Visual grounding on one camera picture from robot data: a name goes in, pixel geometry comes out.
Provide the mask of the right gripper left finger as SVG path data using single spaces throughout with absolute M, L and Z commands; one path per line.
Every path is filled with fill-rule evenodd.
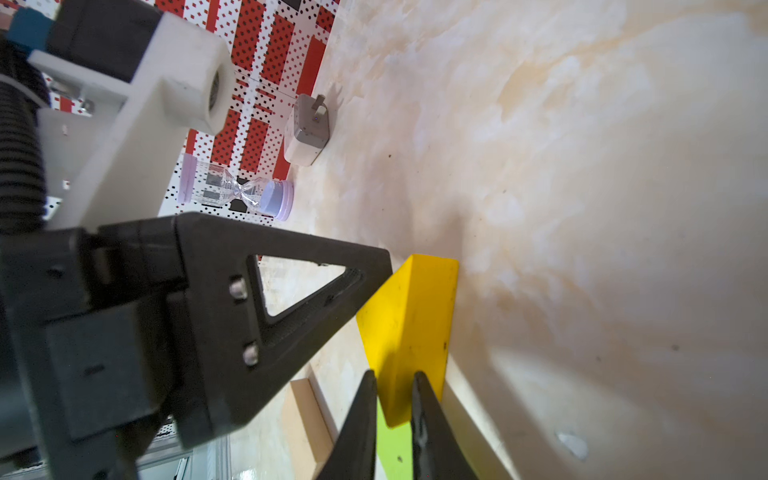
M 368 370 L 317 480 L 371 480 L 375 477 L 377 406 L 377 381 L 374 371 Z

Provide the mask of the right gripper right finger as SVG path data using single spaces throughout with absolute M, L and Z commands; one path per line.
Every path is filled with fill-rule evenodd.
M 422 371 L 417 371 L 413 380 L 411 430 L 414 479 L 478 479 Z

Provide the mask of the small brown white object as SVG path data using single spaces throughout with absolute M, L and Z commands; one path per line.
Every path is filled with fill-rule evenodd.
M 330 139 L 325 96 L 300 94 L 284 130 L 284 158 L 291 165 L 311 166 Z

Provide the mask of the natural wood rectangular block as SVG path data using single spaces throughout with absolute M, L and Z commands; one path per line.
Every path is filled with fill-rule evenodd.
M 294 380 L 286 391 L 281 421 L 294 478 L 315 479 L 334 442 L 310 380 Z

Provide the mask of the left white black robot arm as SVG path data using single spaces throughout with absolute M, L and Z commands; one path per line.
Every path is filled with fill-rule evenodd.
M 391 275 L 387 251 L 188 213 L 48 230 L 42 77 L 1 69 L 1 466 L 133 479 L 167 418 L 245 426 Z

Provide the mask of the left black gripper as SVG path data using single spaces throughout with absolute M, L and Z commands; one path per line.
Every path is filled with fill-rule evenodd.
M 1 239 L 1 470 L 134 479 L 178 368 L 167 297 L 184 279 L 173 227 Z

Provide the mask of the light green rectangular block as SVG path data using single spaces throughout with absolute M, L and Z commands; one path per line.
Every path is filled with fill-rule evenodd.
M 387 479 L 412 480 L 414 478 L 410 421 L 390 427 L 386 422 L 380 400 L 377 400 L 376 452 Z

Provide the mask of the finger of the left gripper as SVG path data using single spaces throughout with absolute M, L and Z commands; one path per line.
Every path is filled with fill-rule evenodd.
M 246 426 L 392 274 L 378 247 L 197 213 L 173 224 L 184 278 L 170 296 L 180 378 L 170 411 L 186 447 Z M 343 271 L 271 314 L 260 257 Z

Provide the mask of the yellow triangle block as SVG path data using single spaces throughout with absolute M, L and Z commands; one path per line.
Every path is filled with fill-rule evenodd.
M 454 259 L 412 255 L 356 314 L 390 428 L 410 421 L 416 373 L 424 373 L 442 398 L 458 274 Z

